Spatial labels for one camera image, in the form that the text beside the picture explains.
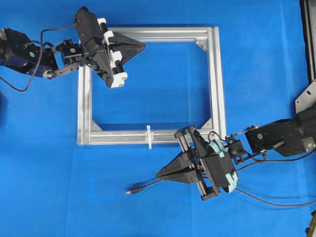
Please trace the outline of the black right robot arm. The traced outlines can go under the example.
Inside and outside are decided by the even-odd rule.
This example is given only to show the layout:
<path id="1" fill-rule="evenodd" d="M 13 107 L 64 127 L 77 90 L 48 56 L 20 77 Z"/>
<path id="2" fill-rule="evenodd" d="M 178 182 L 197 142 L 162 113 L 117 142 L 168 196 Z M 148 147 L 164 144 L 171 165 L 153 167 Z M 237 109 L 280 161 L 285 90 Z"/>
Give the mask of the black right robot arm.
<path id="1" fill-rule="evenodd" d="M 280 119 L 245 131 L 253 151 L 248 153 L 235 135 L 206 141 L 193 125 L 179 129 L 181 152 L 157 174 L 157 180 L 196 183 L 203 200 L 219 196 L 220 190 L 231 193 L 237 186 L 235 165 L 266 151 L 275 150 L 284 157 L 308 152 L 316 147 L 316 108 L 310 107 L 292 119 Z"/>

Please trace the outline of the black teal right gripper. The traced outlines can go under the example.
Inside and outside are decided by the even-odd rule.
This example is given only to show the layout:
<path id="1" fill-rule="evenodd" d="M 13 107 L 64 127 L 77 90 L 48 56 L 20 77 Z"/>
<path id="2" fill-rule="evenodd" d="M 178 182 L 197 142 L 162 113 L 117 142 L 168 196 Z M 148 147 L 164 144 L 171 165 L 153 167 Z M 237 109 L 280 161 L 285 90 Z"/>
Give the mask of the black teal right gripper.
<path id="1" fill-rule="evenodd" d="M 221 142 L 206 142 L 192 125 L 179 129 L 174 136 L 182 152 L 155 175 L 158 180 L 196 183 L 202 200 L 220 196 L 221 189 L 234 191 L 238 175 Z"/>

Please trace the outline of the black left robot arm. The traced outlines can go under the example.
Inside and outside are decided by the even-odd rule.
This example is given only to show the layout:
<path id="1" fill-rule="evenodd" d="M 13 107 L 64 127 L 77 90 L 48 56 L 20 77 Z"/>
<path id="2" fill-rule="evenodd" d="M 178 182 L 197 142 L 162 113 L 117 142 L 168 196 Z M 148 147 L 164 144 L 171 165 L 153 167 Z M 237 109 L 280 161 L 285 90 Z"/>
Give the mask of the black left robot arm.
<path id="1" fill-rule="evenodd" d="M 31 77 L 53 79 L 88 66 L 108 88 L 124 86 L 128 78 L 124 64 L 142 52 L 144 43 L 108 29 L 104 18 L 81 7 L 73 26 L 79 43 L 71 39 L 59 44 L 30 40 L 24 33 L 2 28 L 0 64 Z"/>

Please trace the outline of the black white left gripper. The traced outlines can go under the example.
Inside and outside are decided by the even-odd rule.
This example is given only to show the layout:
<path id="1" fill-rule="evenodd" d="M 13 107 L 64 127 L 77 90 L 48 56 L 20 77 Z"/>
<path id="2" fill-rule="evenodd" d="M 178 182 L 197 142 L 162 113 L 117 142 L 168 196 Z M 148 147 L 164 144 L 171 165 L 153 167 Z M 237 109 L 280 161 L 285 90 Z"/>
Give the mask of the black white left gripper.
<path id="1" fill-rule="evenodd" d="M 122 65 L 145 50 L 146 45 L 108 30 L 106 19 L 97 19 L 85 6 L 76 12 L 74 22 L 84 54 L 82 61 L 99 75 L 108 88 L 124 86 L 128 74 Z"/>

